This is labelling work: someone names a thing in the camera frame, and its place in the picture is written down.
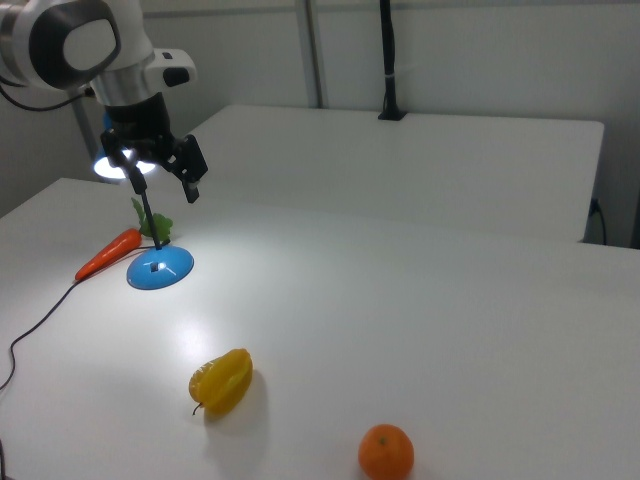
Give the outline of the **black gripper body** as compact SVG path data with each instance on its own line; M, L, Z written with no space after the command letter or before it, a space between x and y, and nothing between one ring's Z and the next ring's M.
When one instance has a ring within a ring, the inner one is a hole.
M162 166L182 181L200 181L208 166L196 138L179 138L171 122L162 93L126 106L106 106L111 127L124 149L135 150L143 161Z

